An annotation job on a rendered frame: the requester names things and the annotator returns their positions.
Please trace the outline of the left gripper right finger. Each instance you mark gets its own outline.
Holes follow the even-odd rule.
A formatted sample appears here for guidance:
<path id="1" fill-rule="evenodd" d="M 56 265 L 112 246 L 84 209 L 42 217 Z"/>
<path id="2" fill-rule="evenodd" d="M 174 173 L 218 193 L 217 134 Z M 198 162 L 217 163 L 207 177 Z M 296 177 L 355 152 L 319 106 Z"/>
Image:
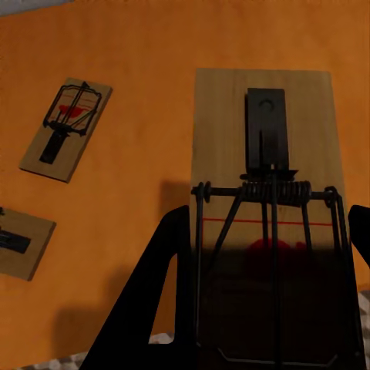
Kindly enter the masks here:
<path id="1" fill-rule="evenodd" d="M 370 267 L 370 207 L 353 205 L 348 219 L 351 242 Z"/>

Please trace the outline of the mousetrap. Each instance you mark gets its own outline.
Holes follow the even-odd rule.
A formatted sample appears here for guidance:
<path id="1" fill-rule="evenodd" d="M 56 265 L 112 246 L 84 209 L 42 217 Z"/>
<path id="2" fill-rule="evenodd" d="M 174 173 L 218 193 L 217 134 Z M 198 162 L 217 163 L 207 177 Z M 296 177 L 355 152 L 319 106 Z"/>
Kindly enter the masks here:
<path id="1" fill-rule="evenodd" d="M 0 272 L 31 281 L 56 223 L 0 207 Z"/>
<path id="2" fill-rule="evenodd" d="M 196 370 L 367 370 L 331 71 L 197 68 Z"/>
<path id="3" fill-rule="evenodd" d="M 18 168 L 69 183 L 112 92 L 69 76 Z"/>

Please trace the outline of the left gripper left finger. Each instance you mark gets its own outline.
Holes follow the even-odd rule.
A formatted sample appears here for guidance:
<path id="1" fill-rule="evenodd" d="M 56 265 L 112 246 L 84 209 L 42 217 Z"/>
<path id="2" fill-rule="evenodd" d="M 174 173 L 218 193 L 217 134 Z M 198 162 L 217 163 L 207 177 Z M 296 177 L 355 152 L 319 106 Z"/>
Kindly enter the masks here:
<path id="1" fill-rule="evenodd" d="M 174 340 L 150 344 L 175 254 Z M 161 220 L 79 370 L 196 370 L 189 205 L 170 211 Z"/>

